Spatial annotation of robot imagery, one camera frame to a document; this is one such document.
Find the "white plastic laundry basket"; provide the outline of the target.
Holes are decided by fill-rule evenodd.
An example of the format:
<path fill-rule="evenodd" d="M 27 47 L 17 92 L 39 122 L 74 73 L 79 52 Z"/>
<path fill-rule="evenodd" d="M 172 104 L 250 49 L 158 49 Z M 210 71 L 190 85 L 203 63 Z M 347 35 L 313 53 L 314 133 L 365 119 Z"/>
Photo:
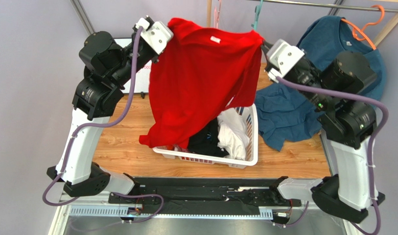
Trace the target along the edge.
<path fill-rule="evenodd" d="M 236 160 L 229 158 L 214 157 L 208 155 L 200 155 L 191 152 L 186 152 L 180 147 L 175 147 L 171 150 L 169 147 L 160 146 L 154 147 L 155 153 L 163 155 L 168 159 L 180 159 L 183 161 L 197 162 L 204 164 L 223 164 L 234 168 L 246 168 L 254 166 L 258 161 L 258 119 L 256 106 L 237 107 L 235 111 L 239 114 L 240 118 L 246 124 L 246 134 L 250 138 L 250 142 L 245 147 L 245 159 Z"/>

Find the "red t shirt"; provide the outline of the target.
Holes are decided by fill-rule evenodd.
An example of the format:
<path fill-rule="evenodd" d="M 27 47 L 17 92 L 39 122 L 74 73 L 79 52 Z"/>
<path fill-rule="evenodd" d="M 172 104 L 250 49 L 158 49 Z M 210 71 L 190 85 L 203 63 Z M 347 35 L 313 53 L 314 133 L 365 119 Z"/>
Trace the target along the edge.
<path fill-rule="evenodd" d="M 173 18 L 173 38 L 151 66 L 149 101 L 154 124 L 139 142 L 150 148 L 179 145 L 222 111 L 253 104 L 263 37 Z"/>

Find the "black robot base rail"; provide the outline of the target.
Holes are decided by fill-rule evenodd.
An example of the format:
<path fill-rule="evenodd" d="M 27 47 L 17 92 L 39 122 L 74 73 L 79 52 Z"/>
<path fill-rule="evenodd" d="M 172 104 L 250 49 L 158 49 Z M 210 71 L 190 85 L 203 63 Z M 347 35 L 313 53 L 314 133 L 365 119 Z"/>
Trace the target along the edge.
<path fill-rule="evenodd" d="M 277 211 L 304 208 L 302 199 L 281 199 L 272 178 L 135 177 L 130 198 L 110 193 L 108 203 L 137 207 L 142 214 L 252 216 L 267 207 Z"/>

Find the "black garment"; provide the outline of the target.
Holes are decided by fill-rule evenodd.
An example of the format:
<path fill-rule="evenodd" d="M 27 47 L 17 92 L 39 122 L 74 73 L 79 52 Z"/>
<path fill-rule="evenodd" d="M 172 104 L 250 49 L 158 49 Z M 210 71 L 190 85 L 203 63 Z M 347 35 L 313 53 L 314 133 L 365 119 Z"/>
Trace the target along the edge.
<path fill-rule="evenodd" d="M 225 148 L 218 146 L 218 120 L 211 120 L 203 129 L 189 138 L 187 150 L 191 153 L 224 158 L 229 155 Z"/>

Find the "white whiteboard with red writing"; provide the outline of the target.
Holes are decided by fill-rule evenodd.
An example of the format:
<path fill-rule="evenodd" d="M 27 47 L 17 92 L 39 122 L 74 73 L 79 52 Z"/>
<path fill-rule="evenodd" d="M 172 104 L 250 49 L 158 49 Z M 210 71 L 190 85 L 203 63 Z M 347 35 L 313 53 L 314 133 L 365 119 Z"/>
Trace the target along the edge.
<path fill-rule="evenodd" d="M 121 47 L 126 47 L 128 46 L 131 42 L 131 38 L 115 38 L 115 42 L 120 45 Z M 135 82 L 135 89 L 134 93 L 135 94 L 140 94 L 142 98 L 145 97 L 145 95 L 149 91 L 149 77 L 150 77 L 150 72 L 151 72 L 151 65 L 152 62 L 149 61 L 146 63 L 142 69 L 140 69 L 137 72 L 136 75 L 136 82 Z"/>

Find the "metal clothes rail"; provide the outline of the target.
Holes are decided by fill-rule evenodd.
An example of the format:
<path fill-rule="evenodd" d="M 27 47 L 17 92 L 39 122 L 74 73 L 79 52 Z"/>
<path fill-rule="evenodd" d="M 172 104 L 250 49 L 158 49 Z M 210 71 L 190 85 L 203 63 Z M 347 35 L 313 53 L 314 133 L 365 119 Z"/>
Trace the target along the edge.
<path fill-rule="evenodd" d="M 263 0 L 262 2 L 308 6 L 308 7 L 320 7 L 320 8 L 329 8 L 329 9 L 345 9 L 345 10 L 376 11 L 376 12 L 380 11 L 378 7 L 346 6 L 341 4 L 310 3 L 310 2 L 300 2 L 300 1 L 291 1 L 291 0 Z"/>

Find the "blue long sleeve shirt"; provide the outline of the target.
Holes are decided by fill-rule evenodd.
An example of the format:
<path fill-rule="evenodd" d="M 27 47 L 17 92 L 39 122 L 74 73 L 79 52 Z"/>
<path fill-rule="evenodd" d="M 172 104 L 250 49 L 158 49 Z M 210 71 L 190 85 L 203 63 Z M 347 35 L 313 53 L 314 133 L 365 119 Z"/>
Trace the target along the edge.
<path fill-rule="evenodd" d="M 350 26 L 338 16 L 324 16 L 310 25 L 297 43 L 307 58 L 324 70 L 343 51 L 362 53 L 377 79 L 360 94 L 381 100 L 387 81 L 383 57 L 378 49 L 354 38 Z M 297 90 L 273 83 L 258 90 L 254 101 L 258 115 L 258 132 L 271 148 L 281 151 L 285 141 L 297 142 L 312 138 L 322 126 L 321 115 Z"/>

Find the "orange hanger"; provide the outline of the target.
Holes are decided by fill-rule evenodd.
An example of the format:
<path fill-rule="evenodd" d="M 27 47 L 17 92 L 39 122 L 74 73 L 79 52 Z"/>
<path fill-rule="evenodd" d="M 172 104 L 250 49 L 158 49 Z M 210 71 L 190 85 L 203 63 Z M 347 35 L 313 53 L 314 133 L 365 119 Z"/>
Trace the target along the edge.
<path fill-rule="evenodd" d="M 380 17 L 378 18 L 377 21 L 375 22 L 369 22 L 366 23 L 362 28 L 359 28 L 358 26 L 356 26 L 354 23 L 346 20 L 345 18 L 342 18 L 341 21 L 348 24 L 349 26 L 352 27 L 352 36 L 357 40 L 357 41 L 366 41 L 369 46 L 372 48 L 372 50 L 376 50 L 376 45 L 374 44 L 374 42 L 370 39 L 370 37 L 365 33 L 365 30 L 369 27 L 369 26 L 373 26 L 373 25 L 378 25 L 382 22 L 382 20 L 384 19 L 385 16 L 385 10 L 384 7 L 382 5 L 376 4 L 373 5 L 372 8 L 376 8 L 378 9 L 378 11 L 380 12 Z"/>

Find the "teal plastic hanger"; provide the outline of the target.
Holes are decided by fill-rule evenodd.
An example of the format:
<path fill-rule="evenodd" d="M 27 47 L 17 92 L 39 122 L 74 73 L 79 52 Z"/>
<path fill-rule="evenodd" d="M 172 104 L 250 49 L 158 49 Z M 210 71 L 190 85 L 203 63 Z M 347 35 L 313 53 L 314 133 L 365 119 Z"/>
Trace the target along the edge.
<path fill-rule="evenodd" d="M 254 31 L 257 31 L 257 28 L 258 28 L 259 15 L 261 13 L 263 3 L 264 3 L 264 0 L 259 0 L 259 4 L 255 6 L 254 21 L 251 24 L 251 27 L 253 28 Z"/>

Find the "aluminium corner profile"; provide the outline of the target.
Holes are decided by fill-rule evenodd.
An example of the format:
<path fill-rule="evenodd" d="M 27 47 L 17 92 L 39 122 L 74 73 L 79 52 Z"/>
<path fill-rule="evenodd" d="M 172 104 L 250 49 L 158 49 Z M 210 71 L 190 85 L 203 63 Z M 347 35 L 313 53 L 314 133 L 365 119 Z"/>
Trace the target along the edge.
<path fill-rule="evenodd" d="M 80 19 L 85 31 L 88 35 L 92 35 L 96 33 L 96 30 L 80 0 L 70 0 L 78 18 Z"/>

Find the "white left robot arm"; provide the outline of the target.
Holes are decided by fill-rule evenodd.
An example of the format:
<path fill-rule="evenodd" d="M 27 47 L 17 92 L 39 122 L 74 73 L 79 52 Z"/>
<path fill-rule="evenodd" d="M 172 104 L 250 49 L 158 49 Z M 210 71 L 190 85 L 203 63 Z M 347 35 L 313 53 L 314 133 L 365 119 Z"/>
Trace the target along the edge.
<path fill-rule="evenodd" d="M 102 192 L 127 195 L 135 186 L 126 173 L 102 168 L 93 161 L 105 128 L 127 115 L 135 92 L 137 72 L 158 54 L 137 31 L 131 43 L 121 47 L 110 33 L 90 35 L 79 53 L 85 63 L 84 78 L 72 100 L 69 139 L 56 166 L 47 169 L 53 183 L 64 183 L 72 201 Z"/>

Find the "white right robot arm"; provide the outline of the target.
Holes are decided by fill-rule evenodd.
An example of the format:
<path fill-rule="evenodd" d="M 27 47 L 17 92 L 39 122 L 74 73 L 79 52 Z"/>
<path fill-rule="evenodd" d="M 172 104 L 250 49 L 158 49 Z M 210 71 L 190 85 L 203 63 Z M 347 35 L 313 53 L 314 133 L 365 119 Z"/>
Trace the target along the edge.
<path fill-rule="evenodd" d="M 352 223 L 384 201 L 373 180 L 373 146 L 382 128 L 375 107 L 382 104 L 360 93 L 376 80 L 362 53 L 343 51 L 320 70 L 298 47 L 284 40 L 263 42 L 265 71 L 274 83 L 294 88 L 320 113 L 318 121 L 336 155 L 338 173 L 323 179 L 281 177 L 270 186 L 276 203 L 313 202 L 327 214 Z"/>

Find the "white garment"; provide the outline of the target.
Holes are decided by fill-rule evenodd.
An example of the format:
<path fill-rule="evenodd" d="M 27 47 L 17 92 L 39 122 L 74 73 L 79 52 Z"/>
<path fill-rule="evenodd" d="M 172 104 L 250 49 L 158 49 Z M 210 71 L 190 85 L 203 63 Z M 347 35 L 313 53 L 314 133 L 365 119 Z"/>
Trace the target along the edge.
<path fill-rule="evenodd" d="M 227 158 L 246 160 L 246 147 L 250 143 L 247 128 L 235 108 L 223 111 L 218 117 L 218 147 L 228 152 Z"/>

